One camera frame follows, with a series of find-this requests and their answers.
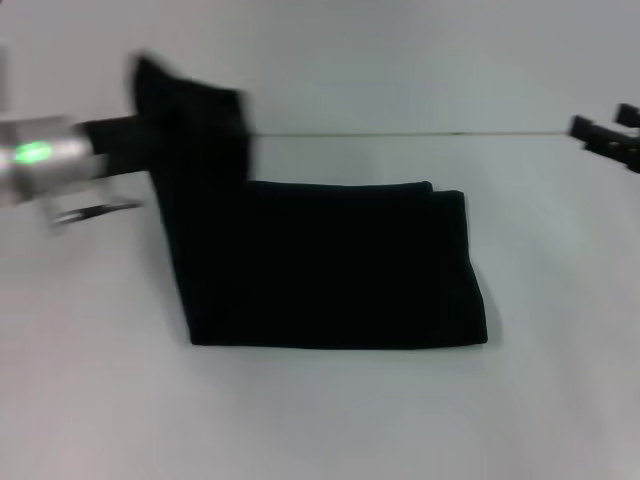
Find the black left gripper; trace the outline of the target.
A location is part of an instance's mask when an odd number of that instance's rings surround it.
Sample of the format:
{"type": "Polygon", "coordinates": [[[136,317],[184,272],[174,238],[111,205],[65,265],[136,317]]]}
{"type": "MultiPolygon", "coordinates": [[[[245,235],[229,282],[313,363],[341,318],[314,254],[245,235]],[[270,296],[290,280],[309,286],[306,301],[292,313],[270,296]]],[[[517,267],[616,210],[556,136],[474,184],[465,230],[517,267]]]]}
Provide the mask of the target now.
{"type": "Polygon", "coordinates": [[[153,157],[153,134],[137,116],[77,124],[96,155],[105,158],[102,178],[147,171],[153,157]]]}

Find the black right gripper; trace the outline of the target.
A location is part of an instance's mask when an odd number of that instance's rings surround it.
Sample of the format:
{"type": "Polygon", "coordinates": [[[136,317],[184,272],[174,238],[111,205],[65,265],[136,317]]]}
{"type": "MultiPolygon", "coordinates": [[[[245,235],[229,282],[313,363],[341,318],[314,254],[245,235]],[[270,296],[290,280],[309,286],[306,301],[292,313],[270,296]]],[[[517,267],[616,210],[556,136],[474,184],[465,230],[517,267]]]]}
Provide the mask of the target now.
{"type": "MultiPolygon", "coordinates": [[[[630,129],[640,128],[639,108],[621,103],[614,122],[630,129]]],[[[584,144],[584,149],[614,160],[639,173],[639,138],[596,125],[593,121],[575,115],[570,124],[570,136],[584,144]]]]}

